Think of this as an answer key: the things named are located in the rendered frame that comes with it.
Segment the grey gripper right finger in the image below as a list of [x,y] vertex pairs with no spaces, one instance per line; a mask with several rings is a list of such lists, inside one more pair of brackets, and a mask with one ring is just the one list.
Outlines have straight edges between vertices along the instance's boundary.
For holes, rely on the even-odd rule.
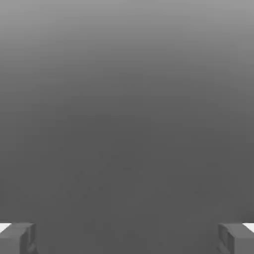
[[220,223],[218,254],[254,254],[254,223]]

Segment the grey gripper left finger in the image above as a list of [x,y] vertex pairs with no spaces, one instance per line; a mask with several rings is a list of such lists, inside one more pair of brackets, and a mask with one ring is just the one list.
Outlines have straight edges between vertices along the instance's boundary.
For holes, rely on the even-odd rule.
[[38,254],[36,224],[0,222],[0,254]]

